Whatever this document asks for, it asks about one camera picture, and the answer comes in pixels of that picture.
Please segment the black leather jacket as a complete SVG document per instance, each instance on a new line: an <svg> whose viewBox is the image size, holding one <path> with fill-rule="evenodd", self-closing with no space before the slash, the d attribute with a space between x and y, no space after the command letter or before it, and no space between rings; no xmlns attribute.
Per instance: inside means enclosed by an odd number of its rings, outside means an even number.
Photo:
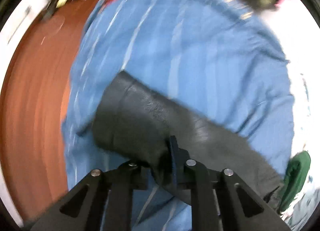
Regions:
<svg viewBox="0 0 320 231"><path fill-rule="evenodd" d="M206 168L229 168L271 208L281 202L283 180L246 139L149 89L126 72L106 87L92 125L96 145L151 167L156 183L190 204L174 187L169 138Z"/></svg>

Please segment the blue striped bed sheet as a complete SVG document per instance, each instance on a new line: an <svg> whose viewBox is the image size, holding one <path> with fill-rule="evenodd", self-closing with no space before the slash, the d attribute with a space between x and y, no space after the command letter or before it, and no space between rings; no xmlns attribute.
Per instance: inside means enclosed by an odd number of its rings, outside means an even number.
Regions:
<svg viewBox="0 0 320 231"><path fill-rule="evenodd" d="M283 177L293 103L287 61L274 34L237 0L99 1L85 23L62 123L67 185L125 158L98 148L90 123L105 88L126 71L246 138Z"/></svg>

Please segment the folded green striped garment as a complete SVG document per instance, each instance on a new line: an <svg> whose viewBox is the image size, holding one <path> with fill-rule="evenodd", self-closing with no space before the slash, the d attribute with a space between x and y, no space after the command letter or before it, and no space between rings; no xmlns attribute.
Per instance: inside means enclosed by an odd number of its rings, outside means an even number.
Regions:
<svg viewBox="0 0 320 231"><path fill-rule="evenodd" d="M311 157L307 151L293 156L287 165L284 176L284 186L281 189L281 202L278 211L284 212L289 208L295 196L302 190L311 165Z"/></svg>

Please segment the light blue rumpled duvet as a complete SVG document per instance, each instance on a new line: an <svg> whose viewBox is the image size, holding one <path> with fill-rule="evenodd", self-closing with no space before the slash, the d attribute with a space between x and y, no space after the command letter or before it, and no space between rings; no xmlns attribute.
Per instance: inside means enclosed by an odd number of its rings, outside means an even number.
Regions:
<svg viewBox="0 0 320 231"><path fill-rule="evenodd" d="M300 230L307 223L319 204L319 189L306 193L293 207L293 213L284 222L291 230Z"/></svg>

